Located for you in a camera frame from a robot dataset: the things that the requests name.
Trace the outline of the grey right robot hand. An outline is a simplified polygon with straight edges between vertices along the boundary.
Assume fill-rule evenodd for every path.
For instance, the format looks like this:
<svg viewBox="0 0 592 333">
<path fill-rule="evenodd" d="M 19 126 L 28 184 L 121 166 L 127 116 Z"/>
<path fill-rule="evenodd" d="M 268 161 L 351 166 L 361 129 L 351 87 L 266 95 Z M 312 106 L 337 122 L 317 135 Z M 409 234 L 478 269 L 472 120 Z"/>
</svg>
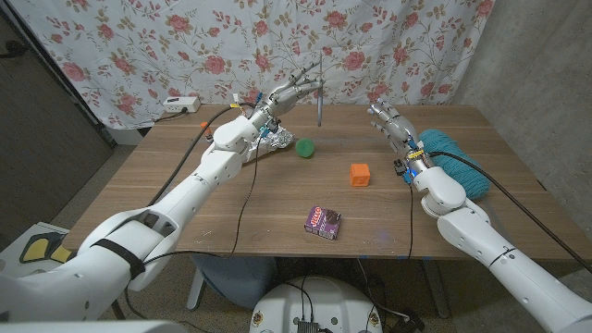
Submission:
<svg viewBox="0 0 592 333">
<path fill-rule="evenodd" d="M 385 135 L 397 156 L 393 164 L 398 176 L 411 183 L 431 167 L 431 160 L 426 156 L 415 127 L 393 105 L 378 101 L 371 104 L 367 112 L 376 117 L 372 125 Z"/>
</svg>

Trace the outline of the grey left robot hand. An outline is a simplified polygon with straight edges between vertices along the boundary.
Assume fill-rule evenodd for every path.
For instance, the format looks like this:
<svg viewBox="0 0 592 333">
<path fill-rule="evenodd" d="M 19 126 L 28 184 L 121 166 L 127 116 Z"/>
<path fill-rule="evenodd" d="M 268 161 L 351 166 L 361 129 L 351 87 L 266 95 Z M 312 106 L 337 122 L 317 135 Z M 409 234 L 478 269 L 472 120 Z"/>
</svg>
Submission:
<svg viewBox="0 0 592 333">
<path fill-rule="evenodd" d="M 322 61 L 317 59 L 302 69 L 292 72 L 284 83 L 273 89 L 257 105 L 249 118 L 250 123 L 260 129 L 268 121 L 288 113 L 305 96 L 322 89 L 325 82 L 323 78 L 317 76 L 311 79 L 308 74 L 311 69 L 321 65 Z"/>
</svg>

